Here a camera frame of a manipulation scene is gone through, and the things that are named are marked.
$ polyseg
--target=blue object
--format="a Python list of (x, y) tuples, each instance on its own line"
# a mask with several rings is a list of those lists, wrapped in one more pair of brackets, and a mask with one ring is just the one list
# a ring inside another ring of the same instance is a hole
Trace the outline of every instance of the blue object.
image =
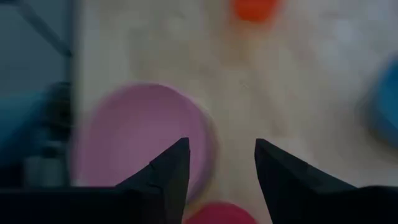
[(371, 122), (386, 141), (398, 147), (398, 58), (384, 71), (374, 99)]

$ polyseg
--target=pink plate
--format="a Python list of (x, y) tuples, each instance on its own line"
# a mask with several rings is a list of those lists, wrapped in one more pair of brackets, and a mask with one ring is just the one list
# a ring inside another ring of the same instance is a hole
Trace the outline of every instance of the pink plate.
[(72, 179), (78, 186), (115, 186), (182, 137), (190, 139), (189, 200), (206, 180), (210, 161), (203, 113), (163, 85), (122, 88), (107, 97), (79, 130)]
[(205, 205), (185, 224), (256, 224), (250, 214), (236, 205), (213, 202)]

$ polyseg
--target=red object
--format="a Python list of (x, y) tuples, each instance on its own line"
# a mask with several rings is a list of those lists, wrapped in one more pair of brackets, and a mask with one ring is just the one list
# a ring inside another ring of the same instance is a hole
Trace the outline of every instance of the red object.
[(185, 224), (256, 224), (250, 214), (231, 203), (213, 202), (205, 205)]
[(234, 13), (242, 20), (264, 22), (276, 9), (278, 0), (232, 0)]

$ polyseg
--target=wooden surface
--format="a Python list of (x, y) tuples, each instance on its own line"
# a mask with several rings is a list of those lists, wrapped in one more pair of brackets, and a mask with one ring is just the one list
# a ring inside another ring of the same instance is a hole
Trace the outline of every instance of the wooden surface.
[(240, 22), (226, 0), (85, 0), (76, 99), (82, 121), (104, 95), (159, 82), (208, 114), (218, 147), (210, 200), (270, 223), (254, 166), (265, 138), (355, 186), (398, 185), (398, 150), (363, 121), (378, 71), (398, 49), (394, 0), (289, 0), (272, 24)]

